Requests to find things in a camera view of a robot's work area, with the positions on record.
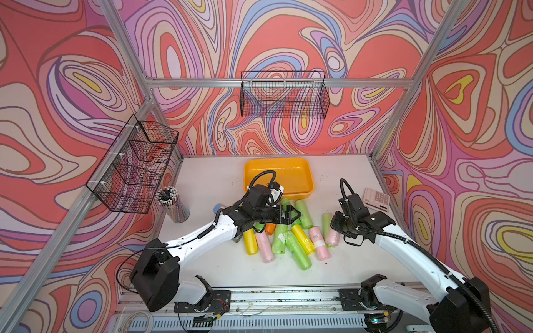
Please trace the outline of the light green trash bag roll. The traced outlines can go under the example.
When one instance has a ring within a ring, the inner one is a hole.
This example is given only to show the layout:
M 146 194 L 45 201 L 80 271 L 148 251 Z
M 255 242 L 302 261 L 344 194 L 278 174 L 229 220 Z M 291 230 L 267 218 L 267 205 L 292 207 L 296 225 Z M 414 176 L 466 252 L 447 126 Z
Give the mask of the light green trash bag roll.
M 330 232 L 331 219 L 332 219 L 332 215 L 329 212 L 323 213 L 321 216 L 322 235 L 323 235 L 324 241 L 327 241 L 327 238 Z

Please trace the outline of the yellow plastic storage box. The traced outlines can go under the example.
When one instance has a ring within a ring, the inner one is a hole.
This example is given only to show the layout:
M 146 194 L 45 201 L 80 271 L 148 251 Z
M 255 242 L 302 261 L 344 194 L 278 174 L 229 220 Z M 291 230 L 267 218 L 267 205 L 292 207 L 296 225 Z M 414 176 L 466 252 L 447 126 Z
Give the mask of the yellow plastic storage box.
M 252 179 L 266 170 L 274 170 L 276 182 L 284 187 L 283 198 L 301 200 L 310 197 L 315 182 L 309 162 L 304 158 L 262 158 L 248 161 L 244 166 L 244 191 Z

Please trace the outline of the pink labelled trash bag roll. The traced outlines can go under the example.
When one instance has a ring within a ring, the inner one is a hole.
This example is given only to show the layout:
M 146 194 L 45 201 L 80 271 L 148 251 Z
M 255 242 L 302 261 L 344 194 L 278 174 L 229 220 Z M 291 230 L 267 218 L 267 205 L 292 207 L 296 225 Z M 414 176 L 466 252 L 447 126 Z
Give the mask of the pink labelled trash bag roll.
M 320 229 L 318 227 L 309 229 L 309 237 L 315 247 L 317 259 L 320 261 L 330 259 L 330 253 Z

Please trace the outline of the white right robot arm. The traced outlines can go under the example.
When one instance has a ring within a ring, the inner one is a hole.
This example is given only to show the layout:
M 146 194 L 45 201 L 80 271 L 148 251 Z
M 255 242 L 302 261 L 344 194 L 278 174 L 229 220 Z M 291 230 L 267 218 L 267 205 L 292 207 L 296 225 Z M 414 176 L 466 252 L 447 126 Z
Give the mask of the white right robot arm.
M 498 332 L 491 314 L 488 286 L 446 266 L 409 238 L 384 212 L 370 213 L 357 194 L 343 194 L 341 211 L 330 227 L 345 238 L 362 237 L 387 251 L 427 289 L 426 293 L 376 274 L 360 285 L 359 301 L 367 308 L 393 306 L 430 324 L 435 332 Z

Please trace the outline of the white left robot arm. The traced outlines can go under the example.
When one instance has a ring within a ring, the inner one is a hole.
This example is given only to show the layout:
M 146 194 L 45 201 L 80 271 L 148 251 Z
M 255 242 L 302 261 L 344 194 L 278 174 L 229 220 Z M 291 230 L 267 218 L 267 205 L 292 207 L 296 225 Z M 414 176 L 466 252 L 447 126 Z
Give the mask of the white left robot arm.
M 219 209 L 205 226 L 171 241 L 150 241 L 130 275 L 148 311 L 156 312 L 172 302 L 207 309 L 213 299 L 212 287 L 200 275 L 181 277 L 181 269 L 258 224 L 293 224 L 301 213 L 293 205 L 281 205 L 282 189 L 280 185 L 254 185 L 232 206 Z

